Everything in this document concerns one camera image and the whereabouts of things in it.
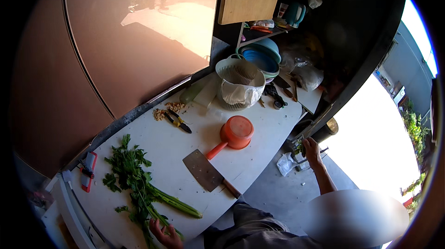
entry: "brown door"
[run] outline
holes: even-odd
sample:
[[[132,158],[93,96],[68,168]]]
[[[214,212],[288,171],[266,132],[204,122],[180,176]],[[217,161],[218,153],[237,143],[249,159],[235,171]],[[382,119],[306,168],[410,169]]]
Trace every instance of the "brown door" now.
[[[11,89],[14,149],[47,177],[113,121],[77,60],[62,0],[36,4],[17,51]]]
[[[82,61],[116,118],[209,64],[216,0],[67,0]]]

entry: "blue bowl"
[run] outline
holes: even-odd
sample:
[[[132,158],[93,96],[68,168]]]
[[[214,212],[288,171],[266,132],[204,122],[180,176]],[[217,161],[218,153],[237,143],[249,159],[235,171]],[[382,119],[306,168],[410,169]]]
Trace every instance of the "blue bowl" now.
[[[263,52],[248,49],[242,52],[247,61],[252,62],[264,74],[274,75],[280,72],[278,64]]]

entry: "white countertop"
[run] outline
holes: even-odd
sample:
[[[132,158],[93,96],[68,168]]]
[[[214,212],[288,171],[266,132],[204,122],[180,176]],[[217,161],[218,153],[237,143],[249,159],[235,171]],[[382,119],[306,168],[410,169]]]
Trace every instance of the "white countertop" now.
[[[273,99],[270,96],[263,96],[266,108],[257,103],[239,112],[223,110],[215,98],[210,107],[223,111],[225,120],[222,121],[207,117],[203,107],[190,103],[179,115],[192,129],[192,134],[176,128],[167,120],[155,121],[153,118],[153,109],[165,109],[166,102],[179,101],[181,92],[171,96],[125,126],[94,151],[98,157],[90,193],[81,189],[80,172],[78,169],[73,170],[73,188],[76,196],[98,230],[114,246],[146,248],[142,231],[130,221],[128,213],[114,211],[114,208],[123,205],[131,208],[129,190],[113,193],[102,183],[105,174],[111,172],[111,166],[104,162],[104,157],[110,157],[111,146],[118,147],[122,136],[130,134],[130,146],[140,145],[139,148],[147,152],[145,157],[153,163],[151,167],[144,168],[152,172],[151,183],[203,213],[203,218],[191,218],[166,204],[155,202],[153,205],[160,214],[169,218],[169,222],[184,235],[186,240],[196,237],[225,213],[236,199],[224,189],[223,185],[213,192],[204,190],[188,171],[182,159],[195,149],[199,149],[203,154],[209,152],[220,142],[219,130],[224,122],[234,115],[245,116],[254,126],[249,146],[242,150],[225,148],[210,161],[238,191],[244,193],[302,118],[301,104],[286,97],[282,90],[279,89],[278,92],[289,104],[280,110],[273,108]]]

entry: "yellow-handled pliers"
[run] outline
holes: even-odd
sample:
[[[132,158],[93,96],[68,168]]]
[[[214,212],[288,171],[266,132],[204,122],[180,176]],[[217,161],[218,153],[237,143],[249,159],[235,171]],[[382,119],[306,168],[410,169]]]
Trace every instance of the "yellow-handled pliers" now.
[[[167,114],[167,112],[164,112],[165,117],[167,117],[167,119],[174,125],[176,125],[177,127],[181,127],[181,129],[183,129],[185,132],[187,133],[192,133],[192,130],[184,123],[184,120],[181,119],[181,117],[176,114],[174,111],[172,111],[171,109],[168,110],[168,112],[170,112],[173,116],[175,116],[176,118],[178,118],[179,122],[173,120],[169,114]]]

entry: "person's arm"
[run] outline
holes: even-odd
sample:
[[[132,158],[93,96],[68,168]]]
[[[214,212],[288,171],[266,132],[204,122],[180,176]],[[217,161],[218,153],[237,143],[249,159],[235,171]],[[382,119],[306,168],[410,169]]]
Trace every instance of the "person's arm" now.
[[[162,229],[159,229],[159,219],[156,219],[156,221],[153,218],[150,219],[150,231],[162,245],[167,249],[183,249],[181,238],[176,233],[173,225],[170,224],[168,226],[170,235],[164,233],[165,229],[165,226]]]
[[[320,195],[337,191],[337,187],[331,179],[331,176],[327,173],[326,166],[320,157],[320,148],[318,143],[312,138],[304,139],[303,146],[306,149],[306,158],[309,165],[314,170],[315,177],[317,178],[318,187],[320,188]]]

